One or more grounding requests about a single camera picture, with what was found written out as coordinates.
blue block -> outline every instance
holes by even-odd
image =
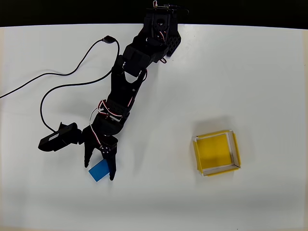
[[[97,165],[89,170],[91,176],[98,182],[101,178],[109,173],[109,168],[106,160],[102,160]]]

yellow square container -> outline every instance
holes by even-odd
[[[192,138],[197,169],[202,176],[241,168],[240,154],[233,130],[217,131]]]

black cable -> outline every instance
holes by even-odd
[[[44,95],[42,101],[40,102],[39,111],[40,111],[40,117],[42,118],[43,124],[44,124],[48,129],[50,129],[51,131],[56,132],[55,130],[53,130],[51,127],[49,127],[49,126],[46,124],[46,122],[45,122],[45,120],[44,120],[44,118],[43,118],[43,113],[42,113],[42,106],[43,106],[44,99],[46,98],[46,96],[47,96],[50,92],[52,92],[53,90],[56,90],[56,89],[58,89],[58,88],[63,88],[63,87],[82,86],[82,85],[88,85],[88,84],[91,84],[91,83],[96,83],[96,82],[98,82],[98,81],[100,81],[100,80],[103,80],[103,79],[106,78],[108,75],[110,75],[111,71],[112,71],[112,70],[110,70],[110,71],[109,71],[106,75],[104,75],[103,77],[101,77],[101,78],[99,78],[99,79],[97,79],[97,80],[91,81],[91,82],[73,83],[73,84],[63,84],[63,85],[60,85],[60,86],[57,86],[57,87],[54,87],[54,88],[50,89],[50,90]]]
[[[25,85],[31,83],[32,81],[34,81],[34,80],[36,80],[36,79],[38,79],[38,78],[40,78],[40,77],[42,77],[42,76],[45,76],[45,75],[69,76],[69,75],[75,73],[75,72],[77,71],[77,69],[80,67],[81,63],[85,60],[86,56],[87,56],[88,53],[91,51],[91,49],[92,49],[98,42],[100,42],[100,41],[102,41],[102,39],[96,41],[96,42],[90,47],[90,49],[87,51],[87,53],[86,53],[85,56],[82,58],[82,60],[80,61],[80,63],[78,64],[78,66],[76,67],[76,69],[75,69],[74,71],[72,71],[72,72],[70,72],[70,73],[68,73],[68,74],[60,74],[60,73],[54,73],[54,72],[48,72],[48,73],[41,74],[41,75],[39,75],[39,76],[37,76],[37,77],[31,79],[31,80],[28,81],[27,83],[21,85],[20,87],[18,87],[18,88],[16,88],[16,89],[14,89],[14,90],[12,90],[12,91],[10,91],[10,92],[8,92],[8,93],[6,93],[6,94],[0,96],[0,99],[3,98],[3,97],[5,97],[5,96],[7,96],[7,95],[9,95],[9,94],[12,94],[13,92],[19,90],[20,88],[23,88]]]
[[[114,39],[114,41],[115,41],[116,44],[117,44],[117,55],[116,55],[116,57],[118,57],[118,56],[119,56],[119,53],[120,53],[120,44],[119,44],[119,42],[118,42],[115,38],[113,38],[113,37],[111,37],[111,38]],[[112,69],[111,69],[106,75],[104,75],[103,77],[98,78],[97,80],[90,81],[90,82],[63,84],[63,85],[60,85],[60,86],[57,86],[57,87],[54,87],[54,88],[50,89],[50,90],[44,95],[42,101],[40,102],[39,112],[40,112],[40,117],[41,117],[41,119],[42,119],[43,124],[44,124],[48,129],[50,129],[51,131],[56,132],[55,130],[53,130],[51,127],[49,127],[49,126],[46,124],[46,122],[45,122],[45,120],[44,120],[44,117],[43,117],[43,112],[42,112],[42,107],[43,107],[44,99],[46,98],[46,96],[47,96],[50,92],[52,92],[53,90],[56,90],[56,89],[58,89],[58,88],[63,88],[63,87],[82,86],[82,85],[88,85],[88,84],[96,83],[96,82],[101,81],[101,80],[103,80],[104,78],[106,78],[108,75],[110,75],[111,72],[112,72]]]

cable connector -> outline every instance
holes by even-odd
[[[116,41],[116,39],[114,37],[107,35],[106,37],[102,39],[102,41],[105,43],[113,43]]]

white surface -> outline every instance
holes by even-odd
[[[5,29],[2,93],[47,69],[70,72],[111,35],[121,53],[142,25]],[[1,102],[3,223],[70,230],[249,230],[303,226],[305,86],[300,30],[179,26],[167,64],[151,64],[118,135],[117,172],[95,183],[83,146],[44,153],[39,103],[50,88],[97,79],[116,45],[98,44],[70,77],[43,77]],[[46,122],[87,126],[110,78],[50,94]],[[232,128],[242,169],[202,178],[192,135]],[[92,156],[90,167],[101,156]]]

